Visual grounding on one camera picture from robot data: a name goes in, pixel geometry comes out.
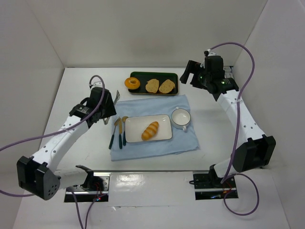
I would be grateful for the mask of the striped bread roll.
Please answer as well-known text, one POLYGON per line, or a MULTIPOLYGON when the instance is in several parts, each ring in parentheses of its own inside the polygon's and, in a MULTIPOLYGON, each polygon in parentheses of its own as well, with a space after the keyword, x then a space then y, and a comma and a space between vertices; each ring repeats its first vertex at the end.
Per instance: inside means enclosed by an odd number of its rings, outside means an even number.
POLYGON ((150 123, 142 133, 141 139, 143 141, 150 140, 157 134, 158 128, 159 128, 159 123, 157 121, 150 123))

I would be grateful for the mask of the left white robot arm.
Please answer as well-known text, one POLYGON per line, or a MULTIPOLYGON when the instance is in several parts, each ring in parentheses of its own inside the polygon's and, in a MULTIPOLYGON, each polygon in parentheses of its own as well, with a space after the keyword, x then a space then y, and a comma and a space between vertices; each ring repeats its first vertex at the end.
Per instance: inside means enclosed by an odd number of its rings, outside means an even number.
POLYGON ((103 179, 95 176, 94 171, 77 165, 76 170, 60 172, 57 167, 73 144, 91 126, 116 115, 115 105, 120 98, 117 93, 112 99, 107 89, 94 87, 89 97, 74 106, 60 129, 39 151, 31 157, 22 156, 17 162, 18 183, 20 188, 44 199, 51 199, 58 190, 80 185, 84 190, 103 190, 103 179))

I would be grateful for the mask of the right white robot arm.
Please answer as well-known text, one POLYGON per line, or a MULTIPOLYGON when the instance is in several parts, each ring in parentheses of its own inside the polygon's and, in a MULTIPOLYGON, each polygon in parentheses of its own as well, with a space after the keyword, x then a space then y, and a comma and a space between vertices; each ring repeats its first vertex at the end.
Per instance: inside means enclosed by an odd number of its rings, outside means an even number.
POLYGON ((206 182, 220 187, 221 180, 226 176, 268 165, 276 146, 275 138, 267 136, 253 119, 239 95, 235 80, 225 77, 222 57, 206 56, 204 64, 190 60, 180 77, 181 83, 187 83, 190 74, 193 74, 191 85, 212 94, 238 130, 234 156, 210 166, 206 182))

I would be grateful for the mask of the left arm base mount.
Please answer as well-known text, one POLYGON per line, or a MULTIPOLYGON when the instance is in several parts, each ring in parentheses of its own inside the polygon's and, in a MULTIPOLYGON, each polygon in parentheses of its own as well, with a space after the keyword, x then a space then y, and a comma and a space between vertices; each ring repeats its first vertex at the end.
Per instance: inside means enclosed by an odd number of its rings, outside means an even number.
POLYGON ((73 185, 67 188, 64 203, 74 202, 71 190, 74 192, 77 202, 80 203, 89 203, 93 200, 96 202, 108 202, 110 175, 110 173, 106 172, 94 172, 94 176, 98 177, 98 179, 93 182, 91 187, 84 188, 81 185, 73 185))

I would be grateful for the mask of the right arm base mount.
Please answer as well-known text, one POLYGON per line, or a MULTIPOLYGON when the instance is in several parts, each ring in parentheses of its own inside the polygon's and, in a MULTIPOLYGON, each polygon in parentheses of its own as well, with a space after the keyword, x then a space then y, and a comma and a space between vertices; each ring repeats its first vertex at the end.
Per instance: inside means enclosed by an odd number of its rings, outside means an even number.
POLYGON ((213 179, 207 172, 193 173, 189 184, 194 187, 196 200, 214 200, 226 198, 239 198, 234 178, 229 178, 223 184, 222 179, 213 179))

